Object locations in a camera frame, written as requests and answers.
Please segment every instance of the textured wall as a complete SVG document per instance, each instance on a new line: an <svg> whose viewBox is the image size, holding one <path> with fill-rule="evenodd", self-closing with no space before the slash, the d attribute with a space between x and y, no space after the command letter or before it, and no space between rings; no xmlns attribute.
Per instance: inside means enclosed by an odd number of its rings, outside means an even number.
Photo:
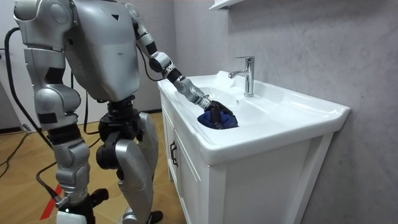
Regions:
<svg viewBox="0 0 398 224"><path fill-rule="evenodd" d="M155 39L157 48L165 52L172 60L176 61L175 47L175 23L174 23L174 2L173 0L148 1L148 0L123 0L137 6L144 18L145 25ZM149 75L152 78L162 78L159 73L149 68ZM160 92L156 82L149 80L145 75L144 64L139 55L140 68L140 89L135 94L134 107L139 111L160 109Z"/></svg>
<svg viewBox="0 0 398 224"><path fill-rule="evenodd" d="M246 0L230 12L176 1L178 67L242 69L352 108L302 223L398 223L398 1Z"/></svg>

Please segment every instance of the white sink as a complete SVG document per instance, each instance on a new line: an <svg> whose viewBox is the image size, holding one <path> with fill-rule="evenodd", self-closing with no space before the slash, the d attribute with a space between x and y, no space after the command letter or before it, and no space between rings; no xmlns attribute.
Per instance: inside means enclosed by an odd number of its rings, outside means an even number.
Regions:
<svg viewBox="0 0 398 224"><path fill-rule="evenodd" d="M295 142L315 138L341 129L349 107L255 81L252 98L244 97L244 78L216 75L189 77L211 100L227 106L239 123L238 128L215 130L197 121L203 113L178 93L168 81L159 88L183 120L187 130L201 145L209 165L227 163Z"/></svg>

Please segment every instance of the wooden floor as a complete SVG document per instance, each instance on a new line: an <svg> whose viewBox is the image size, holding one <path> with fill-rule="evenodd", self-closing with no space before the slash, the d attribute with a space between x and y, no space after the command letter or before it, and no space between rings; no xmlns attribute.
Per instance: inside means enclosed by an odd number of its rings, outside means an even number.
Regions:
<svg viewBox="0 0 398 224"><path fill-rule="evenodd" d="M173 182L169 182L167 159L164 148L164 130L162 114L152 114L158 137L159 137L159 161L154 179L154 205L153 210L163 211L165 217L160 222L163 224L186 223L181 209L180 201ZM89 131L96 131L97 123L88 125ZM98 135L82 135L87 144L91 144L98 139ZM16 148L24 134L11 136L0 136L0 162L6 160L9 154ZM91 148L90 156L90 184L89 192L98 188L109 190L109 200L97 206L95 216L97 223L109 224L117 223L120 215L127 207L127 203L122 196L114 170L102 170L95 161L95 152L100 141ZM40 220L50 197L44 188L35 179L37 171L54 161L52 151L43 142L37 133L27 137L22 147L10 162L10 168L0 179L0 223L4 224L51 224L55 223L57 209L53 209L49 218ZM0 174L5 166L0 167ZM53 189L57 186L55 180L55 170L53 167L42 174L43 180Z"/></svg>

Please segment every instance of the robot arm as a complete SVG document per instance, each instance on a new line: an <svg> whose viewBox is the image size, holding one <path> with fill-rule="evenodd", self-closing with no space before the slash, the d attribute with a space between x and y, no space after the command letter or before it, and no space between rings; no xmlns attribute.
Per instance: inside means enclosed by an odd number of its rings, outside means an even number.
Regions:
<svg viewBox="0 0 398 224"><path fill-rule="evenodd" d="M196 87L189 78L181 74L167 54L157 50L156 43L152 35L146 29L142 16L139 14L137 8L131 3L124 3L124 5L129 11L133 21L137 45L149 58L149 66L151 69L161 73L164 78L173 83L177 91L183 94L187 100L200 106L205 111L217 107L221 111L232 115L232 111L221 103L209 100L208 96Z"/></svg>

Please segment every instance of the black cable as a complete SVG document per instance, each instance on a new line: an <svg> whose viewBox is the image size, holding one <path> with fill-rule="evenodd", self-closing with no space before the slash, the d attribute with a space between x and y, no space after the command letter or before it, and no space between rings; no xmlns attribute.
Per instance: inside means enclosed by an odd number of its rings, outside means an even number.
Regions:
<svg viewBox="0 0 398 224"><path fill-rule="evenodd" d="M16 132L16 133L0 134L0 136L22 134L22 133L25 133L25 132L26 131L19 131L19 132Z"/></svg>
<svg viewBox="0 0 398 224"><path fill-rule="evenodd" d="M11 68L11 58L10 58L10 38L12 36L13 33L15 33L16 31L18 31L19 28L13 28L11 29L7 34L6 34L6 38L4 39L4 50L6 53L6 68L7 68L7 75L8 75L8 82L10 85L10 90L11 90L11 95L14 99L14 101L16 102L16 104L18 105L19 109L23 112L23 114L25 115L25 117L29 120L29 122L33 125L34 129L37 131L37 133L40 135L40 137L45 141L45 143L52 149L52 145L50 143L50 141L44 136L44 134L41 132L40 128L35 124L35 122L33 121L33 119L29 116L29 113L25 110L24 106L22 105L22 103L19 101L17 93L15 91L15 86L14 86L14 79L12 77L12 68ZM51 188L49 187L41 178L40 178L40 174L49 169L50 167L54 166L56 164L50 164L48 167L44 168L41 172L39 171L36 174L36 180L38 181L38 183L43 186L46 191L51 195L52 198L57 197L57 193Z"/></svg>
<svg viewBox="0 0 398 224"><path fill-rule="evenodd" d="M70 88L73 88L74 83L73 83L73 71L70 71Z"/></svg>
<svg viewBox="0 0 398 224"><path fill-rule="evenodd" d="M21 139L21 141L19 142L18 146L14 149L14 151L8 156L8 158L6 159L6 161L4 161L2 164L0 164L0 167L3 166L4 164L6 165L6 169L3 171L3 173L0 175L0 178L4 176L4 174L6 174L9 166L10 166L10 160L15 156L15 154L17 153L18 149L21 147L21 145L24 143L25 139L30 135L31 133L26 133L25 136Z"/></svg>
<svg viewBox="0 0 398 224"><path fill-rule="evenodd" d="M144 53L142 53L142 50L139 48L138 45L137 45L137 48L138 48L139 52L141 53L142 60L144 61L145 73L147 74L148 78L150 80L154 81L154 82L159 82L159 81L165 80L165 78L161 78L159 80L156 80L156 79L153 79L152 77L149 76L148 68L147 68L147 61L145 60Z"/></svg>
<svg viewBox="0 0 398 224"><path fill-rule="evenodd" d="M93 144L91 144L88 147L91 148L91 147L95 146L95 144L97 144L100 140L101 140L101 138L98 138L97 141L95 141Z"/></svg>
<svg viewBox="0 0 398 224"><path fill-rule="evenodd" d="M85 112L85 122L83 123L83 131L88 134L88 135L92 135L92 134L98 134L100 133L99 131L95 131L92 133L88 133L87 132L87 122L88 122L88 93L86 91L86 112Z"/></svg>

